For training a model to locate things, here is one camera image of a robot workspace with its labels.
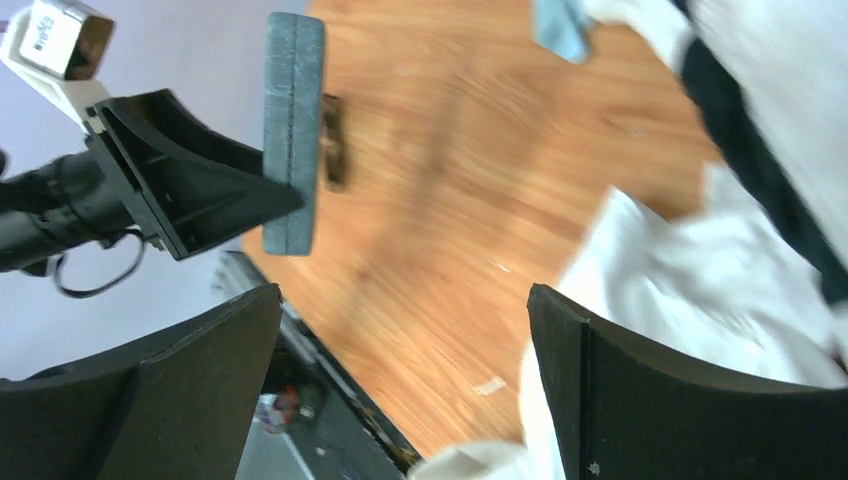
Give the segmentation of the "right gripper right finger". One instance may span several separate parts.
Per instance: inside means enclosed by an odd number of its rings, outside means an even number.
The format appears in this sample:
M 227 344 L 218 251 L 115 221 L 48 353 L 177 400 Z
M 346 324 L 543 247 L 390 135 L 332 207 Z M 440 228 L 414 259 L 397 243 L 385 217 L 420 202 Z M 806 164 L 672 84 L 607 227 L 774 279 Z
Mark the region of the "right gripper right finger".
M 553 288 L 527 300 L 569 479 L 843 479 L 847 393 L 714 365 Z

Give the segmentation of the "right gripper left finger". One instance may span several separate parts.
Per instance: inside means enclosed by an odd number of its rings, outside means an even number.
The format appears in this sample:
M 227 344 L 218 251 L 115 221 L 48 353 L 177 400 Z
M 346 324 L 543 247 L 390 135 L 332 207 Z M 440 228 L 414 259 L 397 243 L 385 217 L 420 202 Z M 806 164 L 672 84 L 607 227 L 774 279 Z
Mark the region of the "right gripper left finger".
M 281 320 L 266 284 L 110 350 L 1 383 L 5 479 L 232 479 Z

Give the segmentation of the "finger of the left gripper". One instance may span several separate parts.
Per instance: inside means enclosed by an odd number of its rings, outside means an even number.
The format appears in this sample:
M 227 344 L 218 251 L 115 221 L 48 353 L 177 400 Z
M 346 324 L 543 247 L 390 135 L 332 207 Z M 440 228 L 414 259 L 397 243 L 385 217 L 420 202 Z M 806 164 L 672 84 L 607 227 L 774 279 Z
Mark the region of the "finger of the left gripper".
M 325 165 L 325 182 L 330 191 L 345 188 L 347 161 L 343 133 L 344 103 L 341 98 L 322 95 L 323 129 L 320 145 Z

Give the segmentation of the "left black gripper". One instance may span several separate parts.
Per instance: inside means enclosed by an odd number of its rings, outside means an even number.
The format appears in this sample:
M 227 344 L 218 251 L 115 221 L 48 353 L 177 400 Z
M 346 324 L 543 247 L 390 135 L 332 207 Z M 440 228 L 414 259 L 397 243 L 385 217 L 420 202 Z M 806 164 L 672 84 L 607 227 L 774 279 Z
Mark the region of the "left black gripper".
M 306 210 L 260 150 L 198 120 L 169 89 L 87 107 L 87 146 L 1 182 L 1 271 L 33 269 L 126 230 L 184 260 Z

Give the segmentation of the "grey glasses case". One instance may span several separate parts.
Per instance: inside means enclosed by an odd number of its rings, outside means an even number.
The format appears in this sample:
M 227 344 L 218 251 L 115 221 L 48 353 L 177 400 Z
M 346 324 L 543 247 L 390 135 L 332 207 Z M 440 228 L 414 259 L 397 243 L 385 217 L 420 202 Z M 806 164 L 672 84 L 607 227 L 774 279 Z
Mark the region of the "grey glasses case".
M 263 226 L 263 248 L 275 255 L 311 253 L 317 200 L 324 23 L 273 12 L 265 50 L 263 175 L 291 188 L 301 204 Z

